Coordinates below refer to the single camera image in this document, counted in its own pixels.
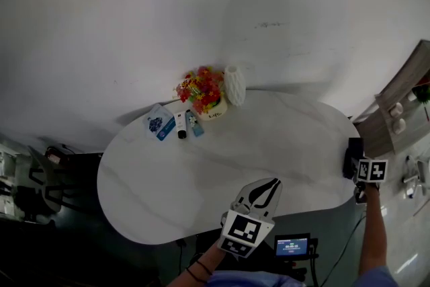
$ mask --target white wall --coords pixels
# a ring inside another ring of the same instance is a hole
[[[0,0],[0,132],[104,149],[202,64],[347,115],[421,38],[430,0]],[[264,28],[262,23],[279,23]]]

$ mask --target white ribbed vase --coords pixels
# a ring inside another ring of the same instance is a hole
[[[227,66],[224,70],[224,83],[227,97],[234,106],[241,106],[245,101],[246,83],[241,70],[236,66]]]

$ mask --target white marble tabletop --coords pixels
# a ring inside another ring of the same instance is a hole
[[[359,135],[326,104],[247,91],[241,108],[229,105],[221,118],[200,121],[205,133],[196,138],[188,128],[183,140],[175,129],[164,141],[151,138],[145,118],[112,140],[97,176],[104,214],[132,241],[161,244],[220,228],[241,188],[261,178],[282,180],[276,216],[338,207],[353,195],[342,164],[348,138]]]

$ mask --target human arm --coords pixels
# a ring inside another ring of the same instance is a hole
[[[379,192],[375,187],[366,184],[365,194],[368,207],[358,271],[360,276],[371,269],[385,266],[387,256],[387,236],[381,214]]]
[[[199,262],[212,273],[216,267],[224,259],[226,252],[220,250],[216,245],[216,241],[210,248],[199,258]],[[210,274],[199,263],[195,262],[188,267],[188,270],[197,278],[204,282],[209,280]],[[167,285],[167,287],[202,287],[203,282],[197,281],[189,272],[184,270],[174,281]]]

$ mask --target digital display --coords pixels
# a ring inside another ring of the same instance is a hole
[[[308,253],[308,239],[279,239],[276,242],[276,255],[277,256],[297,256],[307,255]]]

